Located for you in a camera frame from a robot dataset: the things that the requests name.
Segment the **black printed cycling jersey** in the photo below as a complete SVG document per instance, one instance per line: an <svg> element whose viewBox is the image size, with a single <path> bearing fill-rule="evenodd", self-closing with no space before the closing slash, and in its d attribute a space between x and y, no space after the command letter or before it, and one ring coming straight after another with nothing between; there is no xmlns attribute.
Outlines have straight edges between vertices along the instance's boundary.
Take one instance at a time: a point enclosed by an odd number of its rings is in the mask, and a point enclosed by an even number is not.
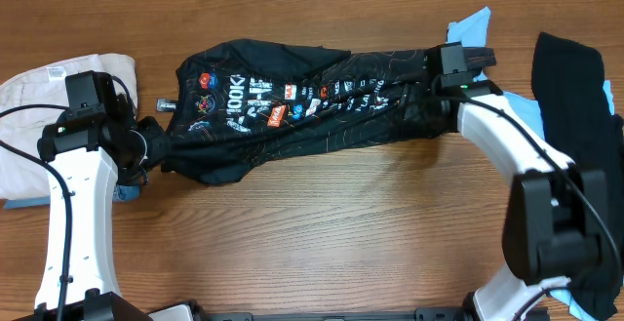
<svg viewBox="0 0 624 321"><path fill-rule="evenodd" d="M238 39L192 55L176 71L162 170L222 185L270 161L415 140L400 134L400 101L407 84L441 90L427 71L429 49L354 53ZM490 48L464 54L472 77L495 63Z"/></svg>

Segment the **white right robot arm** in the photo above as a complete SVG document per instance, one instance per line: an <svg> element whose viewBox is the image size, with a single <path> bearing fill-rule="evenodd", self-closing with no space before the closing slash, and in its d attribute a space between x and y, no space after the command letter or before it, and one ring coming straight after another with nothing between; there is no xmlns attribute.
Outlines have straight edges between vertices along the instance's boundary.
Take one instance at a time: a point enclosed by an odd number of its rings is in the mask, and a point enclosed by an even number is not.
<svg viewBox="0 0 624 321"><path fill-rule="evenodd" d="M607 180L583 170L540 138L491 82L446 87L422 97L404 91L406 119L430 116L476 145L510 187L502 231L504 263L459 307L420 307L417 320L546 320L539 302L578 286L595 269L609 276L603 291L621 287L614 238L601 217Z"/></svg>

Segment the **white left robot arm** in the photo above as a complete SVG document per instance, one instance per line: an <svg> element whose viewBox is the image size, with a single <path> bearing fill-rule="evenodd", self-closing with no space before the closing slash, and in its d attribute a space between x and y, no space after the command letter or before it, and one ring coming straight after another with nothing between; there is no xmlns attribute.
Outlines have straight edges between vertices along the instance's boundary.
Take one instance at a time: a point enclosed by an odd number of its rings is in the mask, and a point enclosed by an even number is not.
<svg viewBox="0 0 624 321"><path fill-rule="evenodd" d="M152 117L124 106L63 109L44 128L35 163L48 175L50 222L45 271L32 320L159 320L124 300L112 252L117 185L146 182L166 136Z"/></svg>

